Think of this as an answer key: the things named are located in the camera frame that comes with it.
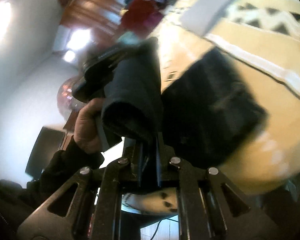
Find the person's left hand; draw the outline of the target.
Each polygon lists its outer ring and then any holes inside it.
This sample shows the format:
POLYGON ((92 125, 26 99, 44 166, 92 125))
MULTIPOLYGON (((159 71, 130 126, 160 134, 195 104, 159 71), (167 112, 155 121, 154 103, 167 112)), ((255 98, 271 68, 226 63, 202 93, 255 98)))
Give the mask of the person's left hand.
POLYGON ((78 147, 86 153, 102 150, 96 119, 102 110, 103 102, 103 98, 94 98, 78 113, 73 138, 78 147))

